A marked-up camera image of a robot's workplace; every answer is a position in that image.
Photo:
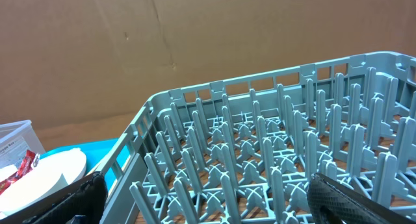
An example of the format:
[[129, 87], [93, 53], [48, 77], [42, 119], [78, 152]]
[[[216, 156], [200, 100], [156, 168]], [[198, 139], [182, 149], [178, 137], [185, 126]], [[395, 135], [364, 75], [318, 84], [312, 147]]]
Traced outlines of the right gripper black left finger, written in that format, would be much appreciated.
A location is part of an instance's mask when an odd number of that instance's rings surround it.
[[95, 171], [1, 220], [2, 224], [99, 224], [108, 197], [105, 176]]

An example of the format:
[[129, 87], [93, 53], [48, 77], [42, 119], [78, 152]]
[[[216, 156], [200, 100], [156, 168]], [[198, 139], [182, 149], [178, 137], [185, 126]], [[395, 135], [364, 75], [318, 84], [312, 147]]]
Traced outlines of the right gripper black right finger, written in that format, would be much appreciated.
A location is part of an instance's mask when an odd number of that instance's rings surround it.
[[315, 223], [415, 223], [321, 173], [309, 180], [307, 202]]

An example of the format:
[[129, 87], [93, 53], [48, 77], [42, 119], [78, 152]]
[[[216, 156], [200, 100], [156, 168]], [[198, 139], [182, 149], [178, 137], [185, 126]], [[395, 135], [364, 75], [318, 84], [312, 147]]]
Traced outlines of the large white plate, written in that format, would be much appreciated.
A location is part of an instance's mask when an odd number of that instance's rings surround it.
[[86, 155], [79, 148], [49, 155], [1, 194], [1, 213], [16, 213], [81, 179], [85, 172]]

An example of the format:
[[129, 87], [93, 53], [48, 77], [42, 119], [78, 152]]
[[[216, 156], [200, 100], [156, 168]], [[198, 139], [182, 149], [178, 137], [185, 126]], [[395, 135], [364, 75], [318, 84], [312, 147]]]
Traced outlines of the red snack wrapper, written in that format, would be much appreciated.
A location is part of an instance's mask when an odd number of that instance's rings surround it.
[[20, 180], [28, 172], [32, 171], [39, 161], [40, 154], [34, 153], [30, 150], [26, 151], [26, 154], [16, 172], [11, 173], [8, 177], [1, 181], [1, 193], [3, 193], [11, 184]]

